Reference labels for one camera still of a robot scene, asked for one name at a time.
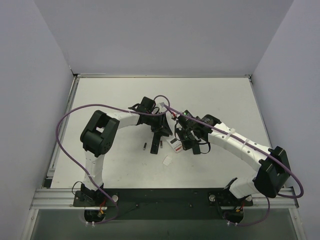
gray wall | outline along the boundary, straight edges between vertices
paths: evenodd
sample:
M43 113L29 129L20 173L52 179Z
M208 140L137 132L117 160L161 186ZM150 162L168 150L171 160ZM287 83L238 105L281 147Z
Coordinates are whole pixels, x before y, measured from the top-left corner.
M253 88L272 145L287 150L304 185L299 211L308 239L319 239L319 0L293 2L254 71Z
M1 239L19 239L45 176L72 73L32 0L0 3Z
M35 0L74 73L252 74L293 0Z

gray partition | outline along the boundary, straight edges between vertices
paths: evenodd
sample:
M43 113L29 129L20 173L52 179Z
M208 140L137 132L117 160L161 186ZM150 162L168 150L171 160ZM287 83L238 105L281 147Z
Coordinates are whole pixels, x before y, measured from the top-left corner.
M245 221L262 218L266 209L246 209ZM288 209L272 209L262 223L250 227L227 226L225 220L114 220L92 228L80 220L83 210L39 210L32 240L105 239L298 239Z

white table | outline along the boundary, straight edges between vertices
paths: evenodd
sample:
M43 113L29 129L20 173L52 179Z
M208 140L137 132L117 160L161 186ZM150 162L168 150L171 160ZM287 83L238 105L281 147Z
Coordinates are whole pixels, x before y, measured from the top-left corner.
M247 78L80 78L72 108L100 103L125 109L144 96L165 95L177 110L193 116L213 115L245 137L269 146L268 137ZM70 115L63 145L81 164L85 154L80 135L97 109L90 107ZM173 130L174 122L168 117ZM175 153L165 141L158 154L150 154L153 133L150 126L120 129L103 165L105 188L223 188L234 177L254 171L223 148L212 145L209 154L192 150ZM172 158L168 166L166 156ZM71 188L84 179L84 172L62 151L57 158L51 188Z

bolt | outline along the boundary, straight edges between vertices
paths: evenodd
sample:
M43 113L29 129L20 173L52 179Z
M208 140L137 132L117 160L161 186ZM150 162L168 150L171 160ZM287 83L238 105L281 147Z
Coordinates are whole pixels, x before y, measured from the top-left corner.
M116 202L118 202L119 197L117 195L113 195L112 200L116 203Z
M209 201L210 201L210 202L214 202L215 200L216 200L216 196L213 195L213 194L211 194L211 195L209 196Z

